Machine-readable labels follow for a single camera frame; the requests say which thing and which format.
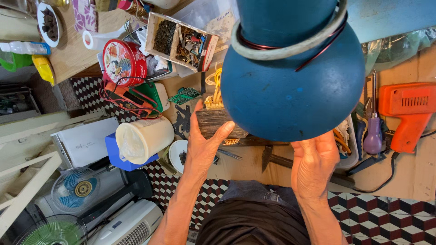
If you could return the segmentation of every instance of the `blue fan blade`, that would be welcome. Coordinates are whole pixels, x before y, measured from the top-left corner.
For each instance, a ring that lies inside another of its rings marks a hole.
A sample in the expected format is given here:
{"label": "blue fan blade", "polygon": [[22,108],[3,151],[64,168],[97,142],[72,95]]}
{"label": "blue fan blade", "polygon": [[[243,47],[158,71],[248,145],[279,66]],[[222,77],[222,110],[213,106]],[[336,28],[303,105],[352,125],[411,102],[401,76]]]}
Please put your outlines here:
{"label": "blue fan blade", "polygon": [[69,191],[74,191],[76,185],[79,183],[80,174],[71,174],[65,177],[64,186]]}
{"label": "blue fan blade", "polygon": [[94,192],[94,190],[95,190],[95,187],[97,186],[97,179],[96,178],[90,178],[89,180],[88,180],[90,183],[91,183],[91,185],[92,185],[92,190],[91,190],[91,192],[89,193],[90,195]]}
{"label": "blue fan blade", "polygon": [[83,202],[85,201],[84,197],[78,197],[75,194],[71,194],[69,196],[66,197],[59,197],[59,201],[69,207],[69,208],[78,208],[80,207]]}

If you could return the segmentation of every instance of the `peacock illustration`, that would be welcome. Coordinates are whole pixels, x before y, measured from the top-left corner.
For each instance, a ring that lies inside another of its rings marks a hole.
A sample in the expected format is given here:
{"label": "peacock illustration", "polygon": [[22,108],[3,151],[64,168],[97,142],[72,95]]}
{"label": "peacock illustration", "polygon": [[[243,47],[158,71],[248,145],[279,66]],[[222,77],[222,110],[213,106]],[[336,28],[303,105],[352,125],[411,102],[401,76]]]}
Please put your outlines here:
{"label": "peacock illustration", "polygon": [[130,63],[130,60],[126,58],[121,59],[119,62],[111,61],[111,63],[115,64],[115,71],[112,72],[113,74],[115,74],[115,76],[119,76],[121,72],[128,71],[132,68],[132,64]]}

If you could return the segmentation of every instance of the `purple screwdriver handle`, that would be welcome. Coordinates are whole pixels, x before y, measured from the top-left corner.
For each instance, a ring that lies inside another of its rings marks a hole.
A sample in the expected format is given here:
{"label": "purple screwdriver handle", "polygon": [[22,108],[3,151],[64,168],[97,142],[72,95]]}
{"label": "purple screwdriver handle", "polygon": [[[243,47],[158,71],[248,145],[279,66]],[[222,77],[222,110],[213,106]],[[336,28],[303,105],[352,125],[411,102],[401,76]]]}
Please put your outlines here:
{"label": "purple screwdriver handle", "polygon": [[382,141],[378,136],[380,132],[380,118],[370,118],[368,121],[368,135],[363,140],[363,150],[369,154],[378,154],[382,149]]}

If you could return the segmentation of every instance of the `green circuit board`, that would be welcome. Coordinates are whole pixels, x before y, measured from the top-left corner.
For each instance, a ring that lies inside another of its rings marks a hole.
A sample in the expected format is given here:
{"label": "green circuit board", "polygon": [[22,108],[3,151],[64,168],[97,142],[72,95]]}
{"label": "green circuit board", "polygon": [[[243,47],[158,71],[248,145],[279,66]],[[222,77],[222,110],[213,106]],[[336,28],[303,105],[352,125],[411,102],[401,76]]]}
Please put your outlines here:
{"label": "green circuit board", "polygon": [[179,92],[178,94],[174,95],[173,97],[169,98],[168,100],[178,105],[182,105],[199,95],[201,95],[199,91],[189,87]]}

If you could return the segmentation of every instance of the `screwdriver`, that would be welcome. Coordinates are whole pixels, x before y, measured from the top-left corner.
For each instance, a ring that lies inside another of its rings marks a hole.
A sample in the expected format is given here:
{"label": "screwdriver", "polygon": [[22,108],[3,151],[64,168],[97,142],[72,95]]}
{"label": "screwdriver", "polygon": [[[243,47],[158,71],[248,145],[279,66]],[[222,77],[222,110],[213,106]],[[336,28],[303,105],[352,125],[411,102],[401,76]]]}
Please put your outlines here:
{"label": "screwdriver", "polygon": [[380,118],[377,113],[376,106],[376,87],[377,76],[376,71],[372,71],[372,113],[371,118],[368,119],[368,135],[363,140],[363,150],[369,154],[378,154],[382,149],[382,141],[379,137],[380,132]]}

